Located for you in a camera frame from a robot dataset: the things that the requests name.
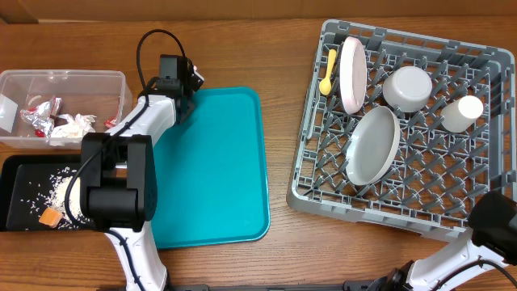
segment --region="crumpled foil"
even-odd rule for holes
[[[57,117],[65,119],[67,124],[56,126],[50,133],[50,137],[84,137],[87,133],[95,132],[91,124],[95,122],[97,116],[77,114],[72,118],[70,114],[62,114]]]
[[[48,137],[54,130],[54,118],[61,109],[61,103],[61,98],[54,97],[34,108],[22,109],[19,114],[23,121],[34,127],[36,136]]]

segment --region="white label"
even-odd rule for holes
[[[12,132],[17,109],[17,103],[0,94],[0,129],[4,129],[9,133]]]

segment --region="yellow spoon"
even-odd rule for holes
[[[329,51],[329,56],[327,57],[326,75],[320,82],[320,92],[323,95],[328,95],[332,89],[332,84],[330,83],[330,73],[332,73],[332,68],[334,67],[334,62],[336,61],[336,54],[336,50],[331,49]]]

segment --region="white cup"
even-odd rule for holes
[[[442,109],[442,125],[452,133],[461,133],[469,128],[483,113],[483,102],[476,96],[467,95]]]
[[[406,66],[391,74],[382,86],[386,102],[403,112],[416,112],[427,104],[433,82],[426,71]]]

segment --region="wooden table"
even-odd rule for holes
[[[517,52],[517,19],[505,17],[349,19],[486,44]],[[385,226],[347,223],[290,209],[285,196],[305,91],[324,19],[80,23],[0,27],[0,71],[7,69],[120,70],[133,95],[140,37],[173,32],[205,76],[205,88],[249,86],[261,97],[271,201],[271,228],[257,242],[161,251],[175,284],[273,285],[375,279],[445,245]],[[178,53],[173,40],[151,36],[143,47],[146,79],[158,74],[160,53]],[[12,154],[38,153],[0,146]],[[510,268],[513,276],[517,269]],[[0,234],[0,290],[92,290],[124,285],[113,247],[89,231]],[[498,272],[460,290],[511,290]]]

